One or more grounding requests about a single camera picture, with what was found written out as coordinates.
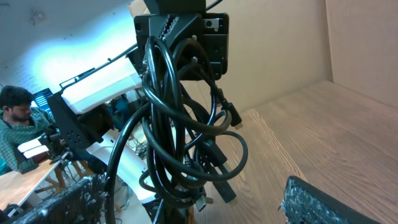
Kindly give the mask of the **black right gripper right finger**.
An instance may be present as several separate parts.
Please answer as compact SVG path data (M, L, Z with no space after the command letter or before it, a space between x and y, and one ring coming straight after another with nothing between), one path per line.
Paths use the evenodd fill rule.
M378 224L295 175L287 179L279 209L287 223Z

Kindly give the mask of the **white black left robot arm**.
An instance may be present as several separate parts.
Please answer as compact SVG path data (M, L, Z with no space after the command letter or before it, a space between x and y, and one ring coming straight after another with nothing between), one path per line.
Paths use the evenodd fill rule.
M208 57L215 80L228 69L229 15L211 12L205 1L132 1L136 43L126 51L67 84L47 102L60 133L71 147L109 161L117 132L105 103L142 86L147 38L156 36L172 50L195 38Z

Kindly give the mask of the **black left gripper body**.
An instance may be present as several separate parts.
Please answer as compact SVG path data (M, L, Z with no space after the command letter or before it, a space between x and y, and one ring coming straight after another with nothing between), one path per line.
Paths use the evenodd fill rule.
M210 66L215 80L228 69L229 15L208 12L205 0L134 1L133 19L137 46L133 66L142 75L149 70L145 44L150 36L159 38L177 57L181 68L196 57L204 67Z

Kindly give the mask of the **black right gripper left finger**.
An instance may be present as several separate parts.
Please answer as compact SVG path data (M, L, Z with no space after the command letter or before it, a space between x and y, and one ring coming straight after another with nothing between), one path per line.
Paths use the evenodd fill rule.
M4 223L99 223L101 209L108 197L108 193L104 189L105 185L106 176L104 174L84 177L35 207L8 218Z

